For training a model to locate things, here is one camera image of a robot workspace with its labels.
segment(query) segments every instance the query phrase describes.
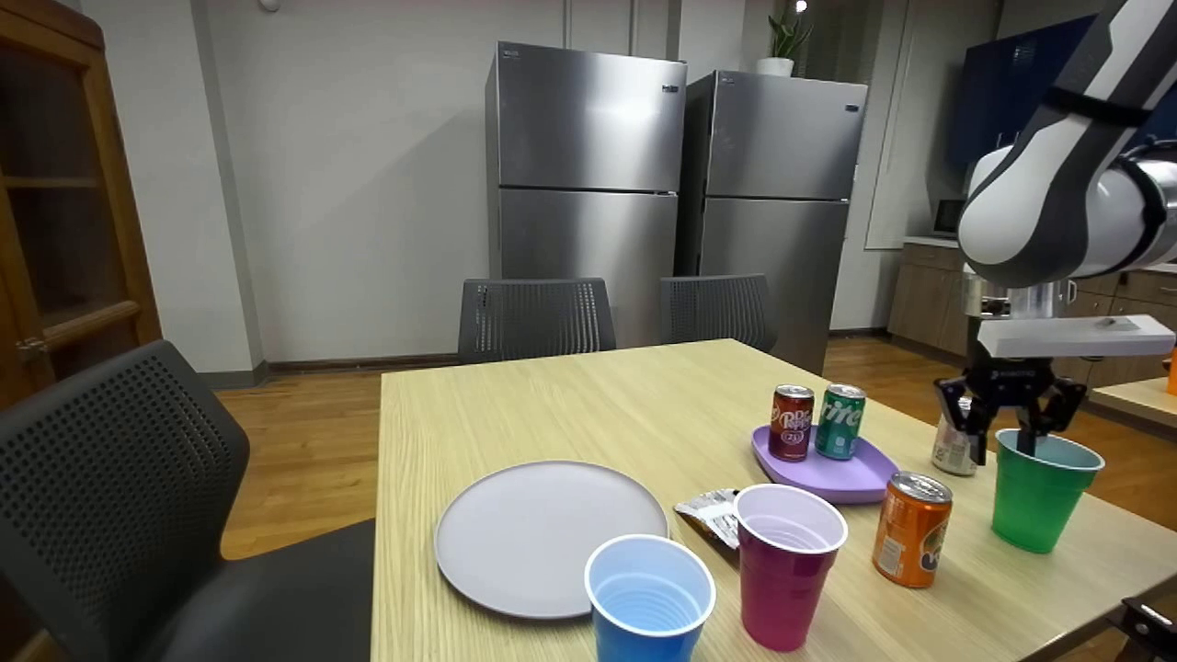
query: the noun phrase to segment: white wall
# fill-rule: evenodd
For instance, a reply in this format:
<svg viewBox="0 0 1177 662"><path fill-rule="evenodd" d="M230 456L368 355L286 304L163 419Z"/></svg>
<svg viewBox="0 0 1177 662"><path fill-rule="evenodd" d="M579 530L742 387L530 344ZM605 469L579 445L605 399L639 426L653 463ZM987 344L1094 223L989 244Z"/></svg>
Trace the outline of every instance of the white wall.
<svg viewBox="0 0 1177 662"><path fill-rule="evenodd" d="M884 0L861 166L830 326L884 326L894 262L944 196L941 116L964 47L993 36L1000 0Z"/></svg>
<svg viewBox="0 0 1177 662"><path fill-rule="evenodd" d="M102 27L163 335L201 371L252 371L247 278L224 204L188 0L78 0Z"/></svg>
<svg viewBox="0 0 1177 662"><path fill-rule="evenodd" d="M194 0L194 22L183 4L84 0L112 41L163 321L201 371L453 353L461 278L491 264L492 44L666 47L704 76L752 65L770 6L282 0L262 13L254 0ZM850 209L834 326L886 317L894 245L930 209L922 166L941 71L927 61L948 36L981 41L973 30L998 0L881 4L867 190Z"/></svg>

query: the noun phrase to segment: stainless steel refrigerator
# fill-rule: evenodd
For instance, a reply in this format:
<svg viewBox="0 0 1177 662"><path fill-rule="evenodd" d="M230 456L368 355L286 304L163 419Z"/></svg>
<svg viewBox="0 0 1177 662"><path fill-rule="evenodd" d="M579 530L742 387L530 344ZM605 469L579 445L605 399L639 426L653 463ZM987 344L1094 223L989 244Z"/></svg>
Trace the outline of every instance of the stainless steel refrigerator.
<svg viewBox="0 0 1177 662"><path fill-rule="evenodd" d="M492 274L605 274L618 343L647 343L672 270L685 61L499 44L486 95Z"/></svg>
<svg viewBox="0 0 1177 662"><path fill-rule="evenodd" d="M865 84L719 71L689 87L678 270L761 270L772 353L824 365Z"/></svg>

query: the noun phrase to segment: magenta plastic cup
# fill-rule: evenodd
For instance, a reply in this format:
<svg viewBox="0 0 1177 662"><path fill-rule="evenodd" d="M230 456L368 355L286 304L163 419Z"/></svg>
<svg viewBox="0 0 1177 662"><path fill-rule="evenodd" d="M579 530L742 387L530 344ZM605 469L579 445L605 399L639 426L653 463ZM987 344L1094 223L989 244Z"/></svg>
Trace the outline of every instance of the magenta plastic cup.
<svg viewBox="0 0 1177 662"><path fill-rule="evenodd" d="M741 619L772 651L806 646L810 621L848 544L848 517L824 496L796 485L752 485L741 513Z"/></svg>

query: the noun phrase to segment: chair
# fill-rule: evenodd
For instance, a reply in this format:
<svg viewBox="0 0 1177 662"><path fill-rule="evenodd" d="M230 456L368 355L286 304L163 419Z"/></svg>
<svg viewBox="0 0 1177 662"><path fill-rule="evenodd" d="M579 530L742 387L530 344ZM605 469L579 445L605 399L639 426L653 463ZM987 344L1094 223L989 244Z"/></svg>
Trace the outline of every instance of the chair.
<svg viewBox="0 0 1177 662"><path fill-rule="evenodd" d="M666 343L741 338L772 349L764 274L661 274Z"/></svg>
<svg viewBox="0 0 1177 662"><path fill-rule="evenodd" d="M368 659L372 522L243 562L247 435L170 343L0 415L0 575L84 662Z"/></svg>
<svg viewBox="0 0 1177 662"><path fill-rule="evenodd" d="M613 349L605 278L468 278L461 361Z"/></svg>

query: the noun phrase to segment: wooden cabinet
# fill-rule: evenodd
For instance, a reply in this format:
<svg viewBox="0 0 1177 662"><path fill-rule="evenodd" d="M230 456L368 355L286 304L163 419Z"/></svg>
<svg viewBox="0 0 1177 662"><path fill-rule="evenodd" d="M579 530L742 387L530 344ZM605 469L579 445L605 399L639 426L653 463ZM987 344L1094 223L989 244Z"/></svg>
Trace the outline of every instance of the wooden cabinet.
<svg viewBox="0 0 1177 662"><path fill-rule="evenodd" d="M905 244L892 295L886 332L905 343L962 355L967 353L967 282L954 244ZM1058 317L1155 317L1177 326L1177 267L1076 278ZM1052 361L1058 380L1087 387L1160 380L1165 355Z"/></svg>
<svg viewBox="0 0 1177 662"><path fill-rule="evenodd" d="M0 0L0 407L160 338L102 33Z"/></svg>
<svg viewBox="0 0 1177 662"><path fill-rule="evenodd" d="M908 244L897 262L886 332L940 353L967 353L964 258L954 244Z"/></svg>

